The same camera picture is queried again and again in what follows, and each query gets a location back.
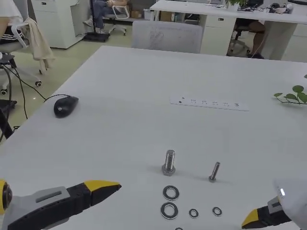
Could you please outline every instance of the gray chair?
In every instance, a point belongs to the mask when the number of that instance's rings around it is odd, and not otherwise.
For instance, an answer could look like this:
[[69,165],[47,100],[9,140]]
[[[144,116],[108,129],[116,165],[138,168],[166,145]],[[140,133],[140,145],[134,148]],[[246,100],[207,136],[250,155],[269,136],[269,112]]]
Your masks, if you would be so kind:
[[113,6],[112,10],[114,14],[106,15],[106,18],[110,19],[113,23],[112,28],[109,30],[109,34],[114,30],[120,30],[125,36],[127,34],[127,28],[125,26],[118,25],[116,20],[128,19],[130,17],[128,9],[126,6]]
[[[28,15],[28,2],[27,0],[14,0],[15,5],[17,6],[19,12],[21,13],[24,21],[29,17]],[[4,54],[11,54],[12,52],[18,51],[23,48],[27,48],[29,46],[29,41],[27,39],[23,39],[20,37],[18,34],[17,29],[22,29],[23,27],[27,26],[26,23],[21,23],[21,24],[11,24],[12,26],[12,33],[17,37],[18,42],[14,43],[8,43],[8,44],[3,44],[0,45],[0,52]],[[37,87],[42,85],[42,81],[39,77],[35,76],[32,73],[27,72],[26,70],[19,68],[16,66],[15,60],[11,60],[10,64],[12,67],[16,68],[19,73],[22,73],[24,75],[29,76],[30,78],[35,80],[35,85]],[[3,85],[2,89],[0,90],[0,93],[2,95],[5,95],[7,93],[7,86],[9,84],[9,80],[6,80]]]
[[199,54],[203,29],[184,23],[135,21],[132,48]]
[[[228,56],[235,56],[240,53],[242,53],[244,50],[246,50],[246,53],[250,53],[250,48],[245,44],[245,42],[239,41],[239,37],[242,35],[243,31],[250,31],[248,26],[239,26],[235,29],[236,36],[234,39],[230,40],[230,47],[229,52],[227,53]],[[241,46],[241,49],[237,52],[235,52],[235,47],[239,45]]]

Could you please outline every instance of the led light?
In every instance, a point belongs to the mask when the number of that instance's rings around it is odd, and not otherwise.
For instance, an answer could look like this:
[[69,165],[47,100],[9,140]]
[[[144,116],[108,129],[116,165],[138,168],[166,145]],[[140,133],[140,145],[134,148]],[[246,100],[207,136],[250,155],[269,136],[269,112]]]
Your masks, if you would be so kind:
[[285,195],[284,190],[282,188],[280,189],[280,192],[282,193],[283,196]]

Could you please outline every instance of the chair wheel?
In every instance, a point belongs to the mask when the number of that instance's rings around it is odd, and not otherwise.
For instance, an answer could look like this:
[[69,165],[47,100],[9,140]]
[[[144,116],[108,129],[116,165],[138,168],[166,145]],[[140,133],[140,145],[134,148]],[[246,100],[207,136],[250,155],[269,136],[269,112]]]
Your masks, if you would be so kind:
[[35,82],[35,85],[36,85],[37,87],[40,87],[40,86],[42,85],[42,82],[41,82],[41,81],[37,81],[37,82]]
[[1,95],[6,95],[7,92],[8,92],[8,89],[2,89],[0,91]]

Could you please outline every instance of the metal washer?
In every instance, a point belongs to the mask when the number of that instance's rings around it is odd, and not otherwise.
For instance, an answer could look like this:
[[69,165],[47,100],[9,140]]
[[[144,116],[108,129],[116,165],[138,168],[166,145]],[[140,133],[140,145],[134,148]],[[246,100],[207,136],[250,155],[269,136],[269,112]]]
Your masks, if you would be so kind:
[[198,213],[198,211],[197,211],[196,209],[194,209],[194,208],[192,208],[192,209],[189,211],[189,215],[190,215],[191,218],[194,218],[194,219],[200,216],[199,213]]
[[[169,196],[167,195],[167,191],[171,189],[175,192],[175,196]],[[175,186],[172,186],[172,185],[168,185],[166,186],[164,189],[163,189],[163,196],[167,199],[167,200],[176,200],[178,197],[179,197],[179,190],[175,187]]]
[[217,216],[217,217],[220,217],[221,215],[222,215],[222,210],[219,208],[219,207],[214,207],[213,209],[212,209],[212,212],[213,212],[213,214],[215,215],[215,216]]
[[[165,208],[167,207],[167,206],[170,206],[170,207],[172,207],[173,209],[174,209],[174,214],[173,215],[167,215],[166,213],[165,213]],[[166,202],[166,203],[164,203],[164,204],[162,204],[162,206],[161,206],[161,214],[162,214],[162,216],[165,218],[165,219],[175,219],[176,217],[177,217],[177,215],[178,215],[178,208],[177,208],[177,206],[174,204],[174,203],[172,203],[172,202]]]

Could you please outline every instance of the beige jacket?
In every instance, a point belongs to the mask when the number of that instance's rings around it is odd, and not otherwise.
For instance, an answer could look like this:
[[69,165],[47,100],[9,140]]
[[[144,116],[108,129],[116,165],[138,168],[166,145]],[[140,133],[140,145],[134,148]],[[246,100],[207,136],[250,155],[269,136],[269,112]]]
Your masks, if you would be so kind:
[[33,59],[39,61],[40,70],[44,74],[48,68],[51,68],[51,64],[55,58],[50,46],[39,30],[36,21],[28,18],[25,20],[25,23],[29,24],[29,28],[25,32],[25,37],[29,40]]

